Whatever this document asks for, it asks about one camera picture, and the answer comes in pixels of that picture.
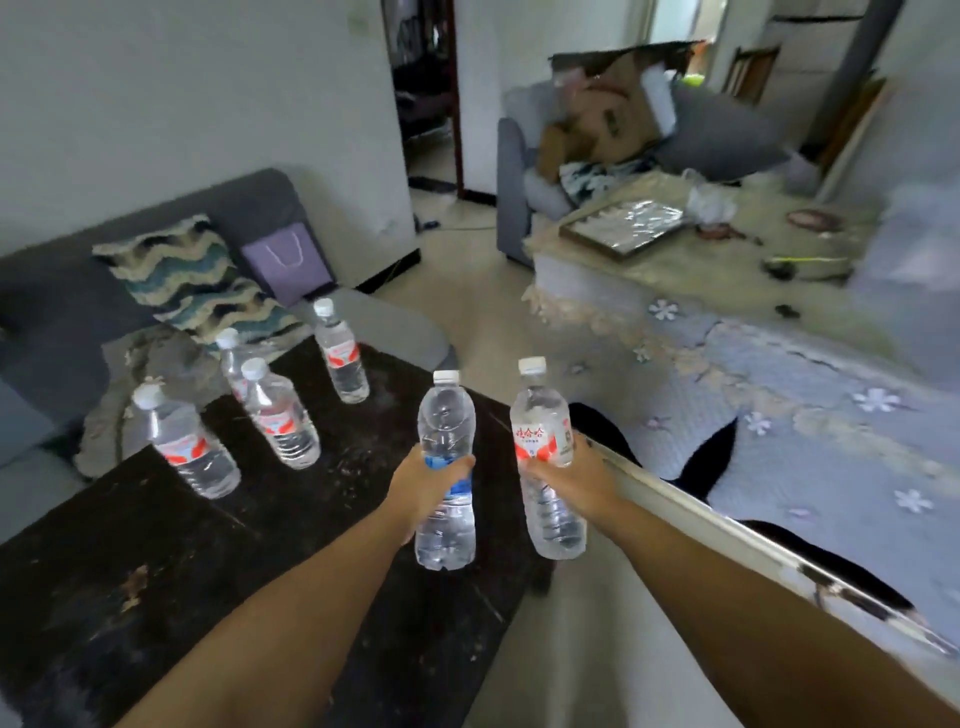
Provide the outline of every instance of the sofa cushion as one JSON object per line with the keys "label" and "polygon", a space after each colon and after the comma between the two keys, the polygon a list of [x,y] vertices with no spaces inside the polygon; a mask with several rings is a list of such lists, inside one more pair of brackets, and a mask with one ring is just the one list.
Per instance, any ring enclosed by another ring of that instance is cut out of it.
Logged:
{"label": "sofa cushion", "polygon": [[654,150],[670,174],[692,168],[711,182],[738,180],[789,159],[772,124],[731,96],[673,84],[677,129]]}
{"label": "sofa cushion", "polygon": [[227,327],[236,328],[246,342],[302,327],[256,282],[239,274],[227,244],[205,215],[120,243],[95,245],[93,253],[138,303],[157,309],[154,318],[211,349]]}
{"label": "sofa cushion", "polygon": [[511,88],[503,95],[503,109],[520,127],[529,149],[540,146],[544,128],[566,118],[560,94],[552,81]]}
{"label": "sofa cushion", "polygon": [[531,167],[523,173],[523,192],[527,205],[551,220],[560,220],[574,210],[573,203],[558,184],[551,184]]}

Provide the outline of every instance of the sofa armrest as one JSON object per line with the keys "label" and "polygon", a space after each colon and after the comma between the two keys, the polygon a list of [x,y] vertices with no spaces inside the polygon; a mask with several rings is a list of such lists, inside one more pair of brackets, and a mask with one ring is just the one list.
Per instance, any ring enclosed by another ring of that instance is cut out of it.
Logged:
{"label": "sofa armrest", "polygon": [[496,247],[518,262],[533,267],[523,252],[523,238],[530,234],[532,210],[523,191],[527,145],[516,121],[500,119],[496,143]]}

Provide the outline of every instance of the fingers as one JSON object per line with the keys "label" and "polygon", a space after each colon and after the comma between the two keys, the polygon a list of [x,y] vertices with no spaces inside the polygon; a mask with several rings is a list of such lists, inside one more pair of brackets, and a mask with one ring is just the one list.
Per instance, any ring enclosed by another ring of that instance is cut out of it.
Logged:
{"label": "fingers", "polygon": [[553,485],[554,480],[556,480],[555,476],[561,472],[560,468],[535,458],[530,460],[521,460],[520,464],[524,471],[535,477],[537,480],[545,480],[550,485]]}
{"label": "fingers", "polygon": [[465,455],[437,472],[444,474],[444,483],[448,484],[447,488],[451,488],[455,483],[460,482],[470,474],[476,461],[477,459],[473,455]]}

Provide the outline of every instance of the cloth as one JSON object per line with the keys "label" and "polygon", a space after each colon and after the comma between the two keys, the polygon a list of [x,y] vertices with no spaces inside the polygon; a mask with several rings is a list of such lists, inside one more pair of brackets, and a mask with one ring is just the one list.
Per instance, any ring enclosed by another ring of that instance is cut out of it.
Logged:
{"label": "cloth", "polygon": [[[288,347],[294,343],[286,342]],[[259,353],[269,360],[284,351],[274,344],[261,348]],[[193,402],[198,409],[230,391],[220,360],[175,328],[143,328],[105,344],[103,352],[110,383],[84,419],[84,436],[74,457],[77,470],[87,477],[100,477],[147,445],[146,417],[131,402],[142,382],[159,381],[168,398]]]}

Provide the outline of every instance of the hand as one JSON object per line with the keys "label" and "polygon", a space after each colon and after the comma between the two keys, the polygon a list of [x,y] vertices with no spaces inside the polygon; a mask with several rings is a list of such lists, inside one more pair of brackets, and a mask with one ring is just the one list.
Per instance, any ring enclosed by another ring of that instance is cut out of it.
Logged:
{"label": "hand", "polygon": [[412,534],[433,513],[446,492],[467,477],[474,463],[476,458],[467,455],[445,468],[430,470],[423,458],[423,449],[414,445],[394,471],[390,491],[381,508],[403,519],[408,534]]}
{"label": "hand", "polygon": [[615,511],[620,501],[616,483],[603,458],[590,447],[586,437],[574,432],[573,446],[573,462],[567,468],[558,468],[536,459],[523,460],[520,467],[557,491],[585,519],[599,524]]}

